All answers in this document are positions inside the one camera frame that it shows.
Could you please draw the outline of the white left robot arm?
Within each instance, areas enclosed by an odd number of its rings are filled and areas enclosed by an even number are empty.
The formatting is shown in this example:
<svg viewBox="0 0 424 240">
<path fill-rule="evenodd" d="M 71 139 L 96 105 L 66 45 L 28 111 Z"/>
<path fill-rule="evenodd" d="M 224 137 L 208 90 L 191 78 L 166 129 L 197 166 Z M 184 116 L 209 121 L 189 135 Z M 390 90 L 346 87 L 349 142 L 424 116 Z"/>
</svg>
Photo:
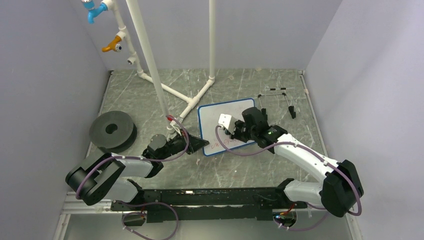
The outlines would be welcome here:
<svg viewBox="0 0 424 240">
<path fill-rule="evenodd" d="M 65 182 L 75 191 L 75 197 L 92 206 L 103 199 L 120 200 L 131 210 L 144 203 L 142 188 L 133 177 L 153 178 L 170 162 L 183 154 L 191 155 L 209 141 L 191 134 L 166 138 L 154 135 L 140 156 L 123 156 L 111 152 L 97 151 L 84 159 L 65 177 Z"/>
</svg>

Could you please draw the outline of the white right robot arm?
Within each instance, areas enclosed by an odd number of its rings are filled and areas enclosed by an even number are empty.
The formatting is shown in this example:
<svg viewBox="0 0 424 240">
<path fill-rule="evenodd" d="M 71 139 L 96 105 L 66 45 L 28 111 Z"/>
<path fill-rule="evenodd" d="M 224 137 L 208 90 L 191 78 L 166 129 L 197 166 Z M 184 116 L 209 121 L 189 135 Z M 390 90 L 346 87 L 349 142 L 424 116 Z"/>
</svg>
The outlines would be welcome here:
<svg viewBox="0 0 424 240">
<path fill-rule="evenodd" d="M 242 119 L 220 114 L 215 130 L 222 129 L 231 139 L 244 143 L 255 142 L 260 153 L 270 151 L 295 163 L 312 175 L 316 182 L 286 179 L 275 194 L 276 203 L 287 208 L 293 202 L 311 204 L 336 217 L 345 214 L 360 216 L 363 212 L 361 197 L 364 189 L 351 161 L 338 161 L 311 149 L 284 128 L 270 125 L 265 109 L 245 109 Z"/>
</svg>

